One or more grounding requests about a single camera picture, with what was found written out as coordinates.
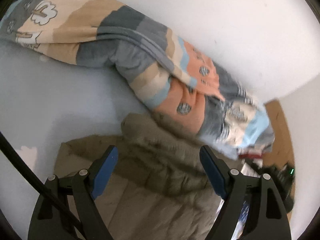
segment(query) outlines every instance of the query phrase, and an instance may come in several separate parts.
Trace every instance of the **screw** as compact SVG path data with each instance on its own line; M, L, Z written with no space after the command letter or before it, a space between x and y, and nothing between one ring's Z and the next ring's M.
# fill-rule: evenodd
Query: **screw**
M267 173L263 174L263 178L266 179L266 180L271 179L270 175L267 174Z
M56 178L56 175L52 174L48 177L48 180L54 180Z
M232 175L239 175L239 171L238 170L236 170L236 169L232 169L231 171L230 171L230 173L232 174Z
M79 171L80 176L84 176L88 174L88 171L86 169L83 169L81 171Z

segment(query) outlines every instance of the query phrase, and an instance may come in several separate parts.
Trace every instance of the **cartoon cloud print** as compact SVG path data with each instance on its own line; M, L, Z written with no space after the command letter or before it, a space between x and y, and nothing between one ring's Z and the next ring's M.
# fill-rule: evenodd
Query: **cartoon cloud print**
M34 21L35 24L45 25L50 19L56 17L58 14L57 10L54 8L55 4L51 2L41 2L39 3L34 10L32 10L31 21Z
M20 44L36 44L36 38L40 35L41 32L33 33L20 33L16 34L16 42Z

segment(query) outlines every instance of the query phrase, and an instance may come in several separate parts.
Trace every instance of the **black cable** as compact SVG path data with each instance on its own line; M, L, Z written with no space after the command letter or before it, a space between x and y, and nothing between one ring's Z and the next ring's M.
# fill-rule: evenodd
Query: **black cable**
M32 172L32 170L25 164L25 162L20 158L17 152L13 149L11 144L0 132L0 150L12 163L12 165L17 169L17 171L30 183L30 185L41 194L43 197L48 199L51 204L66 215L70 219L72 224L78 229L78 231L85 236L83 231L83 226L81 222L72 214L72 212L67 208L55 195L52 194L51 190L48 189L41 180Z

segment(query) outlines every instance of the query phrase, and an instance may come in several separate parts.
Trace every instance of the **orange fabric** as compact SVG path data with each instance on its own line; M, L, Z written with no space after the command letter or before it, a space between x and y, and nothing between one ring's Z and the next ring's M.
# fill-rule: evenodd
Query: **orange fabric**
M219 76L212 60L186 41L184 42L184 46L189 55L187 72L190 76L197 79L198 83L196 89L206 95L216 96L220 100L224 101L225 98L219 91ZM200 73L201 67L209 70L209 73L206 76L203 76Z
M180 103L187 103L191 111L182 115L177 112ZM186 129L198 133L204 121L205 98L194 90L189 93L188 88L177 78L172 78L167 98L156 108L155 112L169 115L173 120L181 123Z

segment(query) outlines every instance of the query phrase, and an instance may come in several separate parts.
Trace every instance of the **blue gripper pad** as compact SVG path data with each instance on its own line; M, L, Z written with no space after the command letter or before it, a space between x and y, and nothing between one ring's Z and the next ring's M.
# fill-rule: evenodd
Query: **blue gripper pad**
M118 149L116 147L113 147L108 157L102 164L100 170L94 177L93 189L91 192L91 197L93 200L95 200L98 196L100 196L103 193L117 162Z
M228 194L225 189L225 181L217 165L212 160L210 154L206 151L200 150L200 162L211 182L214 192L223 200L226 200Z

